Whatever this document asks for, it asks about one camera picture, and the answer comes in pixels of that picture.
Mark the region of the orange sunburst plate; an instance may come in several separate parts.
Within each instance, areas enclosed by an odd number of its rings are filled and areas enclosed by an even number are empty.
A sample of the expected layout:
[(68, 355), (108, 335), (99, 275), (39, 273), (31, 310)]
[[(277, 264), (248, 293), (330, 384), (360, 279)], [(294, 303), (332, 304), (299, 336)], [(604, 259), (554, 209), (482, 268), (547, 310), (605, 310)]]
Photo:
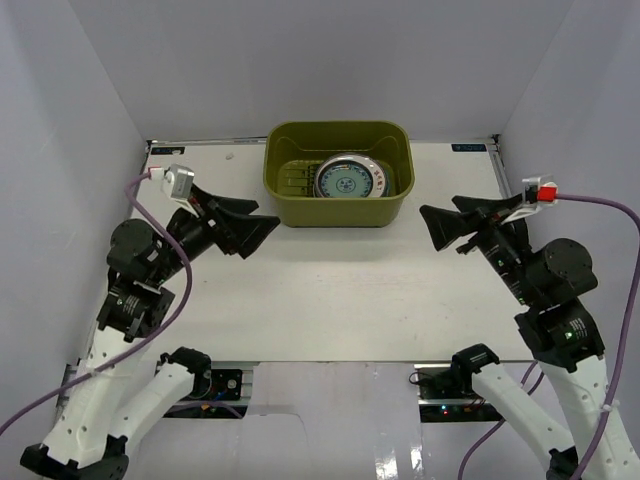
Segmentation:
[(338, 160), (355, 160), (356, 162), (361, 163), (370, 171), (370, 173), (373, 176), (373, 189), (370, 195), (366, 198), (381, 198), (388, 194), (388, 191), (389, 191), (388, 175), (385, 169), (382, 167), (382, 165), (379, 162), (377, 162), (376, 160), (374, 160), (369, 156), (356, 154), (356, 153), (337, 154), (330, 157), (325, 162), (333, 163), (333, 162), (337, 162)]

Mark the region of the small blue white plate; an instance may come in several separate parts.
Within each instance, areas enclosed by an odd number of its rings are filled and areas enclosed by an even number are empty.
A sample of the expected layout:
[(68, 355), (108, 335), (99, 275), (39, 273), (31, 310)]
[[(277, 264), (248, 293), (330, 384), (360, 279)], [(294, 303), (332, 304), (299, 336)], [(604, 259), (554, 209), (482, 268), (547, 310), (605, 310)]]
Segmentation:
[(325, 162), (314, 178), (314, 194), (319, 198), (366, 198), (372, 189), (372, 174), (355, 160)]

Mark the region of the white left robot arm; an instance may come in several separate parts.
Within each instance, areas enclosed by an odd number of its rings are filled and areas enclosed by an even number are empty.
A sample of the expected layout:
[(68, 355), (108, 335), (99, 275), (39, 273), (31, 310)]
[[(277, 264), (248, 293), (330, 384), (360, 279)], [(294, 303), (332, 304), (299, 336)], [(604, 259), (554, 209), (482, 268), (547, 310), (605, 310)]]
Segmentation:
[(279, 225), (254, 200), (220, 197), (191, 186), (167, 226), (149, 213), (120, 223), (107, 255), (108, 290), (86, 358), (59, 392), (67, 402), (45, 438), (20, 464), (45, 479), (122, 479), (130, 453), (179, 400), (211, 387), (211, 359), (179, 347), (131, 400), (123, 399), (142, 357), (184, 309), (166, 283), (179, 272), (193, 288), (191, 263), (212, 246), (243, 259)]

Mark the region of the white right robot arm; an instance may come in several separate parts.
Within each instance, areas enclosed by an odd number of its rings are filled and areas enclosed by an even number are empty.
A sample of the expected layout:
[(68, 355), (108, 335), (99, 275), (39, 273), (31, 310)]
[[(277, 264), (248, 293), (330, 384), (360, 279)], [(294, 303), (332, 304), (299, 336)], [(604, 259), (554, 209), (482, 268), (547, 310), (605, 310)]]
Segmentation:
[(559, 425), (520, 386), (507, 379), (497, 355), (476, 344), (451, 361), (451, 384), (461, 397), (488, 400), (536, 455), (548, 479), (636, 479), (639, 454), (616, 402), (627, 337), (639, 290), (634, 275), (625, 306), (614, 369), (593, 316), (580, 301), (598, 280), (588, 250), (558, 238), (539, 251), (529, 244), (524, 219), (559, 201), (604, 205), (638, 215), (629, 207), (597, 197), (561, 194), (543, 187), (535, 196), (488, 200), (452, 199), (455, 209), (423, 205), (433, 246), (441, 251), (461, 237), (460, 254), (479, 250), (525, 312), (516, 316), (519, 333), (551, 384), (562, 408)]

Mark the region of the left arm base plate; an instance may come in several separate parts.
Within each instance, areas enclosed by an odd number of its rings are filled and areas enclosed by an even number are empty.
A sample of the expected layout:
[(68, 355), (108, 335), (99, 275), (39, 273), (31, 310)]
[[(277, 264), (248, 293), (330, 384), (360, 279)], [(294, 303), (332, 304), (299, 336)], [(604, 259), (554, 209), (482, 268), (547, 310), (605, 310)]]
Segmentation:
[(165, 418), (242, 419), (248, 409), (243, 395), (244, 372), (241, 369), (212, 369), (195, 384), (192, 393), (178, 402)]

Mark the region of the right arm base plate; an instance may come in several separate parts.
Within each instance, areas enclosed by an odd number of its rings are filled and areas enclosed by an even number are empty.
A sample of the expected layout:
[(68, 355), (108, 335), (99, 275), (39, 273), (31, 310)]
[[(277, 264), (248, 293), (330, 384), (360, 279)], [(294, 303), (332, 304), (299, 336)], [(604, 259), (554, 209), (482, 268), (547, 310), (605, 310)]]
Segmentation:
[(497, 422), (502, 416), (485, 399), (465, 393), (448, 365), (415, 364), (408, 381), (417, 388), (423, 424)]

